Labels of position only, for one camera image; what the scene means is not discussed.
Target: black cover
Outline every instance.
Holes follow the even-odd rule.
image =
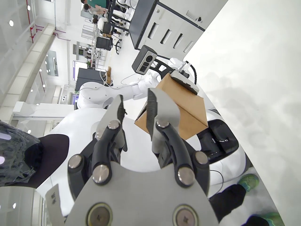
[[[69,151],[69,137],[63,134],[49,134],[39,138],[44,149],[41,165],[28,183],[14,183],[12,186],[38,188],[65,161]]]
[[[238,140],[222,120],[209,121],[208,128],[198,133],[197,136],[210,164],[234,153],[239,147]]]
[[[113,46],[112,38],[97,37],[96,48],[101,48],[109,51],[111,50],[112,46]]]

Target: cardboard box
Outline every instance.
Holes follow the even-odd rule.
[[[170,74],[167,74],[156,88],[167,93],[180,109],[179,134],[181,138],[187,140],[208,127],[203,98],[174,81]],[[148,133],[146,128],[146,104],[138,115],[135,124]]]
[[[112,80],[111,77],[107,77],[107,84],[111,84]]]

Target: drawer handle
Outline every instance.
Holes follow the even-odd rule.
[[[187,11],[186,15],[187,15],[189,18],[191,18],[191,19],[193,19],[193,20],[195,20],[195,21],[198,20],[198,17],[197,17],[197,18],[194,18],[193,15],[189,12],[189,10]]]

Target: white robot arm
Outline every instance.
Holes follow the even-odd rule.
[[[138,100],[147,97],[147,89],[155,88],[159,81],[159,74],[149,72],[139,82],[129,85],[104,86],[96,82],[87,82],[79,90],[77,107],[83,108],[105,108],[110,105],[117,95],[122,95],[123,100]]]

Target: white wall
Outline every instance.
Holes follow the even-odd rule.
[[[1,226],[31,226],[33,194],[33,188],[0,187]]]
[[[229,0],[185,60],[286,226],[301,211],[301,0]]]

